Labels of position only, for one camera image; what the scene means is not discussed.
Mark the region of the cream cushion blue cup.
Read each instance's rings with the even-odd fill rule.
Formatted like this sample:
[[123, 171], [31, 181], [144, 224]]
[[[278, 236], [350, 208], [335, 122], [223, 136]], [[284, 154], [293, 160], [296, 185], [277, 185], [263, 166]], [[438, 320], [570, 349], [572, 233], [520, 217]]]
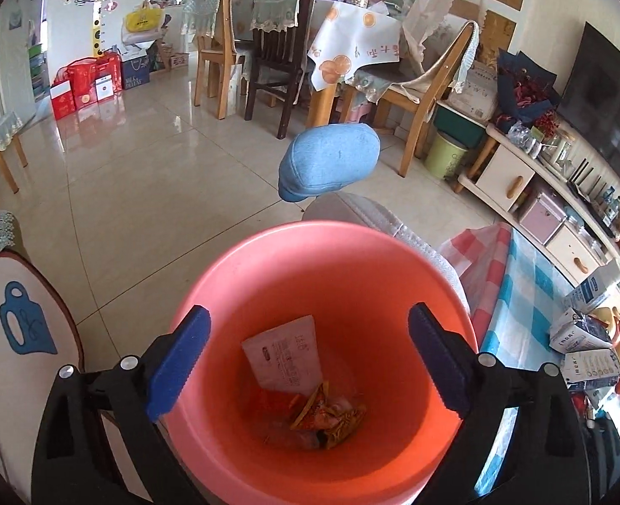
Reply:
[[28, 260], [0, 253], [0, 475], [26, 503], [39, 425], [64, 365], [84, 366], [69, 309]]

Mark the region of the blue cushioned stool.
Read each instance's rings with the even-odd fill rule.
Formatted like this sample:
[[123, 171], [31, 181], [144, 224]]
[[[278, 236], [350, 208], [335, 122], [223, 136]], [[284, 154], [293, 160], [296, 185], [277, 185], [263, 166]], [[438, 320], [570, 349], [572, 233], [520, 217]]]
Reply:
[[379, 136], [364, 123], [334, 123], [305, 130], [289, 144], [280, 161], [279, 197], [301, 202], [366, 179], [380, 152]]

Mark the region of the green waste bin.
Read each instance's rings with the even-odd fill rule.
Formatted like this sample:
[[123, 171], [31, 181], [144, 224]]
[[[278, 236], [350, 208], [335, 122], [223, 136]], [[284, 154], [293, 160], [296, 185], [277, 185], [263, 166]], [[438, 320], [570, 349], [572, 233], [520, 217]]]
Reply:
[[433, 177], [446, 179], [455, 173], [467, 152], [468, 149], [460, 141], [438, 131], [424, 159], [424, 167]]

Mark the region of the white cleaning wipes pack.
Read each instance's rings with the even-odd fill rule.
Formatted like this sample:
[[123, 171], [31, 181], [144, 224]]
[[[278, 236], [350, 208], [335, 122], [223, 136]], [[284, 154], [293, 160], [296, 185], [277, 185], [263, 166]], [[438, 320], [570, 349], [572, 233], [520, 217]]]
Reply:
[[241, 347], [262, 389], [309, 396], [324, 381], [312, 316], [257, 334]]

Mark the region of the white magic day pouch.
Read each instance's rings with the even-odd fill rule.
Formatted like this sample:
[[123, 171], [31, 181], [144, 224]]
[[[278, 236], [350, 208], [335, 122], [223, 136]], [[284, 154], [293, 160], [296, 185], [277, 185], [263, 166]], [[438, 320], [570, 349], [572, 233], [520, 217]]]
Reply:
[[609, 388], [620, 378], [620, 360], [612, 349], [566, 353], [560, 369], [570, 392]]

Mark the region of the dining table orange cloth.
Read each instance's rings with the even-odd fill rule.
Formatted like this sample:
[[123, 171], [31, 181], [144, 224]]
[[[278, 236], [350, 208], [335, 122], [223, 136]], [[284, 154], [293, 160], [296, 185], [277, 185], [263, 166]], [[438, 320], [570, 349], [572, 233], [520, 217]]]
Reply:
[[358, 69], [396, 63], [400, 57], [399, 19], [352, 3], [314, 3], [308, 50], [311, 101], [306, 128], [329, 122], [341, 82]]

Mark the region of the black television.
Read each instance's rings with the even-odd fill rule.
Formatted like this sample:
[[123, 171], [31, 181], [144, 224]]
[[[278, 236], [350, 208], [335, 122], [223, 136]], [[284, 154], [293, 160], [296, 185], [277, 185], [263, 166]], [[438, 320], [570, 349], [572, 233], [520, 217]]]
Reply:
[[557, 114], [620, 179], [620, 50], [592, 24], [584, 26]]

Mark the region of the yellow pear left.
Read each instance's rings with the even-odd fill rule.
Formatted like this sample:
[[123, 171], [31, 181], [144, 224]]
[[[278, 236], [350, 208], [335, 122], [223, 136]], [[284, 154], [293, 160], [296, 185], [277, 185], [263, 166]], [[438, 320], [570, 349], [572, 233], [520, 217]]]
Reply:
[[598, 307], [591, 312], [591, 315], [600, 320], [613, 343], [620, 340], [620, 312], [616, 307]]

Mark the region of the dark blue milk carton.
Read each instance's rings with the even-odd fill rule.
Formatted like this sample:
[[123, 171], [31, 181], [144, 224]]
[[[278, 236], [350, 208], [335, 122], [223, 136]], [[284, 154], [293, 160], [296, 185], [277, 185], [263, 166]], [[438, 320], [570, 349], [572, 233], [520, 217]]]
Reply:
[[620, 284], [620, 268], [613, 262], [597, 267], [563, 299], [565, 309], [575, 309], [588, 314], [597, 308], [611, 290]]

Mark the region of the checkered blue tablecloth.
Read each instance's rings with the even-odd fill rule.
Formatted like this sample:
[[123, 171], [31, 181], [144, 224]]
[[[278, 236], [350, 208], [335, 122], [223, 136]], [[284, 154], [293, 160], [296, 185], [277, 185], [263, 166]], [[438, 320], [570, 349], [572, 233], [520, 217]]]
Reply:
[[561, 361], [550, 328], [572, 285], [534, 244], [501, 222], [464, 230], [439, 253], [457, 272], [481, 352], [526, 370]]

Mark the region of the white cushioned seat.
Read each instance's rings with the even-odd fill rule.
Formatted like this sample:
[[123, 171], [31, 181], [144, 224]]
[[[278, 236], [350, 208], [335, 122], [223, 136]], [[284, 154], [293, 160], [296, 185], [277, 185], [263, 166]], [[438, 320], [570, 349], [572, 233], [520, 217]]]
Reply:
[[466, 294], [455, 268], [423, 241], [414, 230], [382, 204], [372, 199], [345, 191], [334, 191], [317, 197], [304, 211], [303, 221], [339, 221], [353, 223], [380, 231], [406, 244], [446, 278], [466, 311], [470, 311]]

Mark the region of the white milk carton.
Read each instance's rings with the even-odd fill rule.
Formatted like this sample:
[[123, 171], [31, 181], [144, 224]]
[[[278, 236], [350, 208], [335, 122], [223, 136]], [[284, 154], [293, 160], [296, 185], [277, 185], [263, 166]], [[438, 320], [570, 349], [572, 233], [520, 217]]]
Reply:
[[611, 347], [610, 336], [601, 320], [573, 308], [565, 310], [550, 328], [550, 348], [559, 354]]

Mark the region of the dark wooden chair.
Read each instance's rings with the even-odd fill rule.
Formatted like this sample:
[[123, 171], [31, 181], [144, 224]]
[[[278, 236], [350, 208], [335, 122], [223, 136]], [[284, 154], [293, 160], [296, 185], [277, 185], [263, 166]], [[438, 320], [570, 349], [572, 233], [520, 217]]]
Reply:
[[314, 0], [253, 0], [250, 28], [253, 61], [248, 80], [245, 119], [252, 120], [257, 94], [279, 99], [282, 112], [277, 137], [287, 136], [308, 67]]

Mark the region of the red yellow snack wrapper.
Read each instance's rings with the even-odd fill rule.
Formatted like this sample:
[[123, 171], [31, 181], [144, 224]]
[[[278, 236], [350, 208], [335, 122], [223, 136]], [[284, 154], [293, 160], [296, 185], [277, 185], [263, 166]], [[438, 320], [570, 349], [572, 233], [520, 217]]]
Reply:
[[264, 403], [263, 442], [288, 450], [330, 450], [350, 438], [367, 414], [362, 404], [320, 383], [308, 396], [274, 391]]

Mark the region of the pink storage box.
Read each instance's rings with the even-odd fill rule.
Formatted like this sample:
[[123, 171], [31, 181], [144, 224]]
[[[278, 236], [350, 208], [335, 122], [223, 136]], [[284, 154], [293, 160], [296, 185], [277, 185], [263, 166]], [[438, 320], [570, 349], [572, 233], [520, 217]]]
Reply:
[[532, 193], [523, 204], [519, 224], [545, 245], [562, 226], [567, 215], [556, 199], [545, 191]]

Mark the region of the wooden chair with cover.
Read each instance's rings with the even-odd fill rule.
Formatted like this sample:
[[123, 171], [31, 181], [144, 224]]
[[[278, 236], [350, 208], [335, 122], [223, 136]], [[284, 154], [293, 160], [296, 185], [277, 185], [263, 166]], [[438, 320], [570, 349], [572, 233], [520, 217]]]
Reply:
[[403, 14], [399, 61], [365, 66], [345, 81], [342, 121], [359, 97], [376, 105], [376, 128], [393, 106], [411, 114], [401, 177], [420, 152], [435, 103], [447, 90], [463, 90], [486, 14], [486, 0], [414, 0]]

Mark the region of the light wooden chair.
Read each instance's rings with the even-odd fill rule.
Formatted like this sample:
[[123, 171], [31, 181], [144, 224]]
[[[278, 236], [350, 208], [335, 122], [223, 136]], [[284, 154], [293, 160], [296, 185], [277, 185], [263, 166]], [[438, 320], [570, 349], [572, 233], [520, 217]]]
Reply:
[[188, 0], [184, 10], [197, 49], [192, 104], [199, 107], [206, 91], [216, 99], [217, 120], [224, 120], [236, 109], [241, 88], [248, 85], [252, 47], [248, 40], [236, 38], [232, 0]]

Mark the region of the pink plastic bucket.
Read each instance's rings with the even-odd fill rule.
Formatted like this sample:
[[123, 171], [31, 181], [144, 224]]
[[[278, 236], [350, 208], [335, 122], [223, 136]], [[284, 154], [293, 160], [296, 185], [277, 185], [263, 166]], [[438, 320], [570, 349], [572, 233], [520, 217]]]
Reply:
[[[178, 456], [229, 504], [407, 504], [446, 452], [458, 416], [443, 406], [411, 341], [425, 303], [475, 342], [438, 270], [407, 245], [345, 222], [294, 222], [248, 238], [192, 285], [180, 311], [207, 309], [204, 351], [165, 423]], [[245, 339], [310, 316], [330, 389], [366, 407], [337, 447], [273, 444], [278, 399], [255, 380]]]

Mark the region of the red gift boxes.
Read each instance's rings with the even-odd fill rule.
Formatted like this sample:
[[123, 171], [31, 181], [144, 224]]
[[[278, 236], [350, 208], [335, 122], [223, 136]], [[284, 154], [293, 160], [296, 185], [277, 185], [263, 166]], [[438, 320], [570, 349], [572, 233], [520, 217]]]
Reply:
[[50, 87], [55, 120], [98, 104], [122, 91], [122, 58], [113, 51], [61, 67]]

